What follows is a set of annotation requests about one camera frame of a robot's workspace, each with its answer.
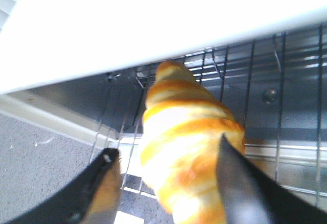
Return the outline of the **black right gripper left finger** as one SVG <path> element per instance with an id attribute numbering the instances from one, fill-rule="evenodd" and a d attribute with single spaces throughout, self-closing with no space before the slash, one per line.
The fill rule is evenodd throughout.
<path id="1" fill-rule="evenodd" d="M 120 196 L 120 152 L 106 148 L 60 191 L 8 222 L 114 223 Z"/>

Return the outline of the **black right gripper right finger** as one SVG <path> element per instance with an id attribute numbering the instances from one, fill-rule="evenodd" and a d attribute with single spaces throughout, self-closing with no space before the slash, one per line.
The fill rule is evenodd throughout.
<path id="1" fill-rule="evenodd" d="M 221 137 L 216 176 L 227 223 L 326 223 L 326 212 L 271 180 Z"/>

